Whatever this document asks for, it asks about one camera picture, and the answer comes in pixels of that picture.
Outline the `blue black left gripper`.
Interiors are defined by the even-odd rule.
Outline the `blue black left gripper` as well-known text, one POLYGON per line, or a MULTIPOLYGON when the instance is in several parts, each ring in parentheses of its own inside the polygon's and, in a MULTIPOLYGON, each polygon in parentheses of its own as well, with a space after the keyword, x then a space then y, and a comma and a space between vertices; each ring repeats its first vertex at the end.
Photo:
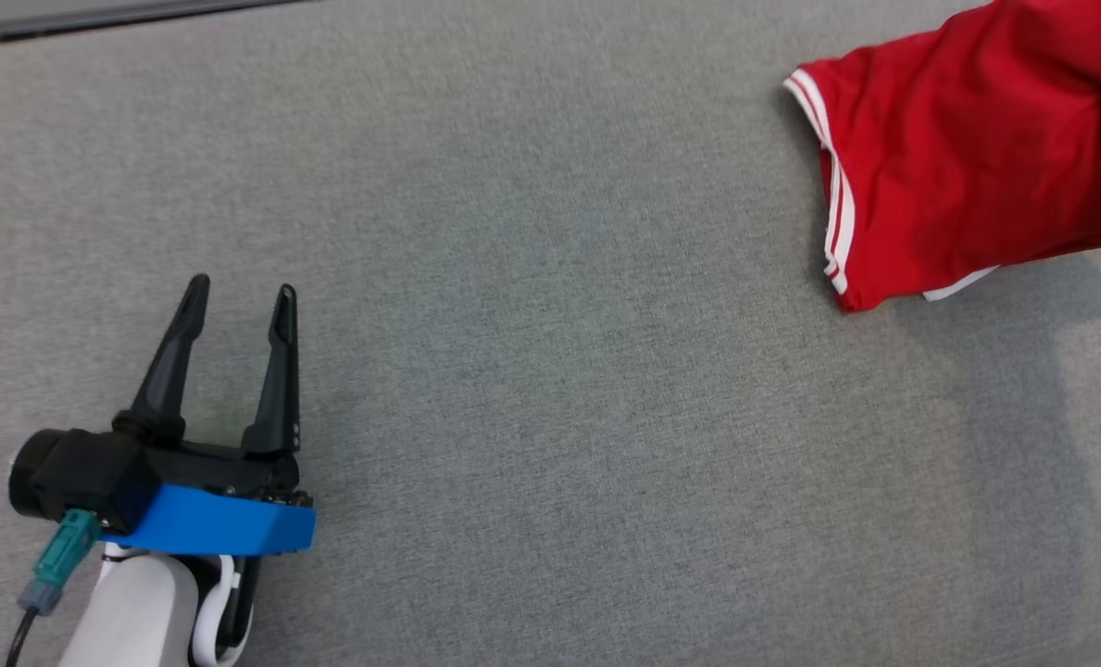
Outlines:
MULTIPOLYGON (((210 278, 190 278, 129 409, 111 428, 139 442, 181 442, 192 346, 206 325, 210 278)), ((270 354, 257 417, 240 448, 185 442, 148 448, 162 486, 129 535, 106 528, 105 542, 183 556, 263 557, 310 549, 314 499, 299 485, 299 313, 283 284, 268 328, 270 354)))

